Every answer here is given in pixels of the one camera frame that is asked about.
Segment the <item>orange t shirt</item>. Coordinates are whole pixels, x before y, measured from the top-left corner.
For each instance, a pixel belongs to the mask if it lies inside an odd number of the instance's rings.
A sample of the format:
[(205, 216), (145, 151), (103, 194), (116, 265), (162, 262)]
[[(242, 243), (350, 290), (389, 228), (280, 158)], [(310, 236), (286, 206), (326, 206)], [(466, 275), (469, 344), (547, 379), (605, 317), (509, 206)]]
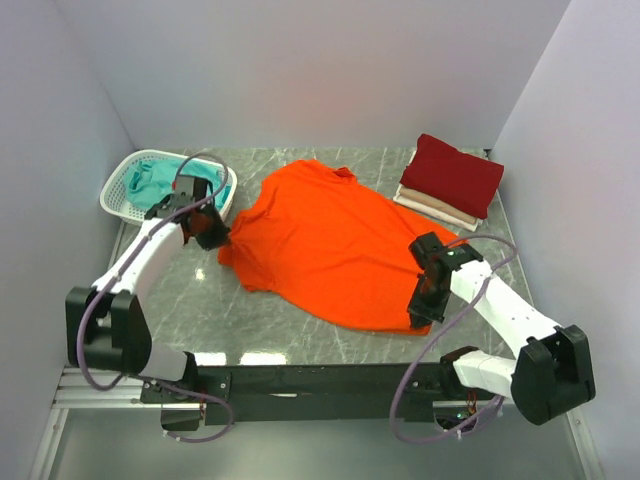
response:
[(426, 335), (408, 306), (420, 269), (410, 244), (445, 227), (360, 184), (346, 167), (297, 160), (270, 174), (218, 251), (248, 291), (272, 292), (342, 328)]

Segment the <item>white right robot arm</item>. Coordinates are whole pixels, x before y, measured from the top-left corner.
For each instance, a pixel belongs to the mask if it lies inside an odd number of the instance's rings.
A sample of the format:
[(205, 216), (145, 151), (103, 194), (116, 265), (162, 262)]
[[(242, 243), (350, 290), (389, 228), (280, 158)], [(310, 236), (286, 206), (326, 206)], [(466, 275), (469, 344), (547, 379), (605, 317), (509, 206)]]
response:
[(443, 322), (448, 300), (470, 305), (512, 353), (506, 359), (462, 347), (440, 360), (439, 387), (460, 399), (471, 389), (506, 397), (534, 425), (594, 399), (589, 340), (576, 325), (563, 327), (527, 303), (471, 245), (443, 244), (434, 233), (409, 246), (421, 272), (408, 304), (412, 326)]

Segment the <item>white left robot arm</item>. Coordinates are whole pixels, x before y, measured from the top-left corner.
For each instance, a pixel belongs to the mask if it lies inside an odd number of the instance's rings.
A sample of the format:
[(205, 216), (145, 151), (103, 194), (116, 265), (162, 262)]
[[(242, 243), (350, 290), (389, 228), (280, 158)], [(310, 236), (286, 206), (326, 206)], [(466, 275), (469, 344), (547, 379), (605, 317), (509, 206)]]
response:
[(74, 287), (67, 294), (68, 360), (94, 389), (108, 391), (118, 383), (98, 383), (91, 373), (100, 370), (115, 373), (117, 379), (163, 381), (166, 392), (179, 402), (199, 392), (194, 355), (154, 342), (143, 305), (150, 288), (189, 240), (204, 250), (228, 241), (229, 229), (215, 205), (226, 183), (176, 175), (171, 192), (146, 213), (123, 256), (91, 286)]

